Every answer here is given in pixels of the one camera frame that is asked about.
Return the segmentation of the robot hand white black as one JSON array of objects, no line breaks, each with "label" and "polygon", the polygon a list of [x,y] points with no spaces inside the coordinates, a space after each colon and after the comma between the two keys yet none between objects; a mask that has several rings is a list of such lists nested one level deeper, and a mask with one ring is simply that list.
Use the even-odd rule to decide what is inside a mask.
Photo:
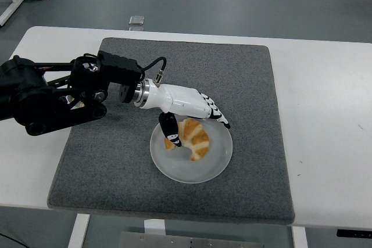
[{"label": "robot hand white black", "polygon": [[138,98],[134,104],[141,109],[159,108],[159,124],[164,136],[180,147],[178,125],[175,115],[197,119],[214,119],[226,128],[231,128],[224,114],[209,96],[193,88],[177,85],[156,85],[152,79],[146,79],[136,90]]}]

